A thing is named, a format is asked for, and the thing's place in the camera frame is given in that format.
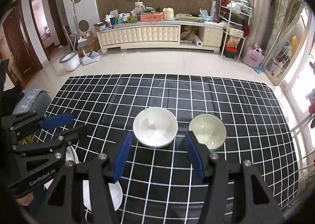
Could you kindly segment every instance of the blue blanket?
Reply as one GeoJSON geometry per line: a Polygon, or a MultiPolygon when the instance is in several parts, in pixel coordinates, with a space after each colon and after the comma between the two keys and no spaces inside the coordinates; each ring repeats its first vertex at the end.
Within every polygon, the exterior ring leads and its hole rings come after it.
{"type": "Polygon", "coordinates": [[[43,90],[39,89],[31,89],[31,90],[24,90],[24,97],[18,102],[13,110],[13,114],[21,114],[28,112],[31,108],[32,104],[34,103],[36,97],[40,92],[43,90]]]}

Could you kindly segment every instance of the tufted drawer front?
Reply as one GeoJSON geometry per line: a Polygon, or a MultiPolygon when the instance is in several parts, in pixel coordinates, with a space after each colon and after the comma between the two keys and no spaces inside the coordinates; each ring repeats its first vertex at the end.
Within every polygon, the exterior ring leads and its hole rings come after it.
{"type": "Polygon", "coordinates": [[[173,26],[149,26],[110,30],[100,33],[103,46],[128,42],[177,42],[178,27],[173,26]]]}

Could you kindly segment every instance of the white bucket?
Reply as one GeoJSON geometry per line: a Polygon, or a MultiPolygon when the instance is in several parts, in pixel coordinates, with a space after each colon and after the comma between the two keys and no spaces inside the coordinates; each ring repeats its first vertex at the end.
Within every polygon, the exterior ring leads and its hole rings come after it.
{"type": "Polygon", "coordinates": [[[80,58],[78,51],[72,51],[69,54],[64,55],[59,63],[62,65],[65,71],[73,71],[80,65],[80,58]]]}
{"type": "Polygon", "coordinates": [[[174,19],[174,10],[172,8],[163,9],[163,19],[164,20],[173,20],[174,19]]]}

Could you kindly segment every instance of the pink box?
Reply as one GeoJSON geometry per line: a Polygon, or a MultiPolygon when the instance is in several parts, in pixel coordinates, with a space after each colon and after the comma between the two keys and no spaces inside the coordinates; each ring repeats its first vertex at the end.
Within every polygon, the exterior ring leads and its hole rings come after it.
{"type": "Polygon", "coordinates": [[[163,20],[163,13],[141,14],[141,21],[162,21],[162,20],[163,20]]]}

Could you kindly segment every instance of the doorway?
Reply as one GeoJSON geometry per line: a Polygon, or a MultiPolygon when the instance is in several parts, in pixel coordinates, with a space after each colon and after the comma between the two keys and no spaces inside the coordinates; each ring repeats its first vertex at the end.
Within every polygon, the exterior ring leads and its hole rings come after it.
{"type": "Polygon", "coordinates": [[[29,0],[31,15],[38,39],[50,61],[60,45],[68,44],[64,34],[56,0],[29,0]]]}
{"type": "MultiPolygon", "coordinates": [[[[20,80],[22,87],[24,87],[23,85],[26,85],[34,74],[43,67],[26,30],[21,0],[13,2],[8,13],[3,22],[3,30],[10,56],[2,57],[13,60],[13,65],[17,68],[19,76],[12,82],[16,83],[20,80]]],[[[11,79],[14,76],[9,71],[8,75],[11,79]]]]}

